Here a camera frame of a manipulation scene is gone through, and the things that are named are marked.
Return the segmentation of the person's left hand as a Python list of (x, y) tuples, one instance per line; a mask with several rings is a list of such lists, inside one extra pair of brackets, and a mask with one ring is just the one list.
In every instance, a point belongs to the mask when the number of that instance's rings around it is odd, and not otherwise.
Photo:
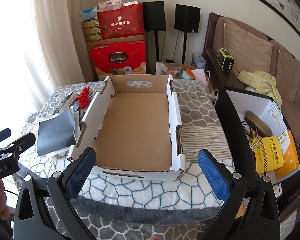
[(7, 220), (10, 217), (9, 207), (7, 206), (7, 197), (4, 192), (4, 183), (0, 180), (0, 218), (1, 220)]

